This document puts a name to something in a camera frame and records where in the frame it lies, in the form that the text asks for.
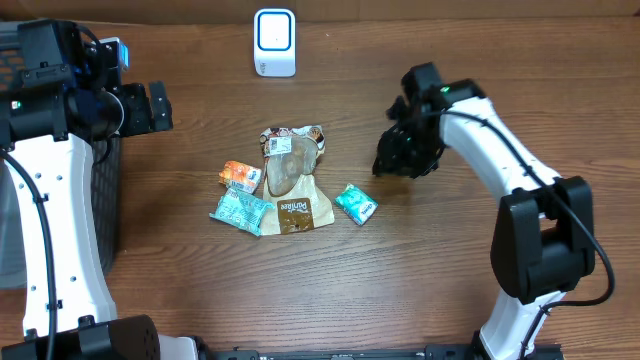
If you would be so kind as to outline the brown pastry bag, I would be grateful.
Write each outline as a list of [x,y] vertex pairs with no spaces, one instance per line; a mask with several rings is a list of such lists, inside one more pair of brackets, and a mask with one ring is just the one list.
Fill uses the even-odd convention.
[[332,203],[314,177],[325,152],[322,127],[271,127],[260,134],[259,143],[264,157],[263,199],[274,206],[261,220],[261,233],[287,235],[333,224]]

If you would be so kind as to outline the teal white snack packet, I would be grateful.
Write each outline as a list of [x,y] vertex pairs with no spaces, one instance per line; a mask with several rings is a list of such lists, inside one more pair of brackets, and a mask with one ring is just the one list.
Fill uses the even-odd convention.
[[271,202],[234,188],[228,188],[220,198],[216,210],[210,213],[209,217],[260,237],[262,235],[261,221],[265,214],[274,208],[275,206]]

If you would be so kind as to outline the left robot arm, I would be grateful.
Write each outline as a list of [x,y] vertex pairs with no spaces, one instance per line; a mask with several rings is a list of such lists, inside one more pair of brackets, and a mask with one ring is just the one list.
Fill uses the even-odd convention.
[[125,84],[127,47],[64,20],[5,22],[1,156],[17,195],[26,260],[24,339],[5,359],[202,359],[191,337],[120,318],[106,285],[93,207],[93,146],[168,131],[162,82]]

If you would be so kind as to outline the grey plastic basket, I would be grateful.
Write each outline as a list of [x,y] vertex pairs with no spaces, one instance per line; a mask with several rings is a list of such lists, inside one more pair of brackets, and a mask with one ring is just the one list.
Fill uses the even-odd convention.
[[[9,85],[11,76],[21,67],[16,22],[1,24],[1,85]],[[92,206],[102,270],[112,270],[118,244],[118,196],[120,190],[121,142],[102,141],[93,148],[94,159],[110,150],[104,163],[92,170]],[[1,166],[1,288],[26,286],[26,262],[17,195],[6,165]]]

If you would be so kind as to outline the orange snack packet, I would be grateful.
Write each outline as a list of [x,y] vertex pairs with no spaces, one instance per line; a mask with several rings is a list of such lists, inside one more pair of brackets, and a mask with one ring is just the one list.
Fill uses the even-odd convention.
[[227,161],[219,172],[221,184],[249,194],[255,192],[261,179],[261,169],[238,161]]

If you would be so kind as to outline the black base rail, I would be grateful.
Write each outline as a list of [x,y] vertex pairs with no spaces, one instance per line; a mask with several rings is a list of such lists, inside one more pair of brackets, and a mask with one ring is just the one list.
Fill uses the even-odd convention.
[[413,350],[345,350],[259,353],[256,350],[210,351],[214,360],[481,360],[488,359],[471,345],[427,345]]

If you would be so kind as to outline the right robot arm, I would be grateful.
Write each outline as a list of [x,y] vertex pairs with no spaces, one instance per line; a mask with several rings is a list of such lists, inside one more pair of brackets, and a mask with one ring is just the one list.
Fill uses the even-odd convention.
[[412,67],[387,110],[393,126],[377,145],[376,176],[417,178],[455,150],[495,198],[490,250],[500,293],[468,345],[429,345],[428,359],[560,359],[536,336],[554,304],[595,267],[592,193],[540,162],[497,115],[471,79],[446,84],[434,63]]

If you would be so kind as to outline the green white tissue pack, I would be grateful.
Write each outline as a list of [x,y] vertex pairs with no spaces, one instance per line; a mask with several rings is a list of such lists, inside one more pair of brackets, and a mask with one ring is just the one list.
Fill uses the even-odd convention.
[[364,225],[378,208],[375,200],[351,183],[335,198],[335,203],[359,226]]

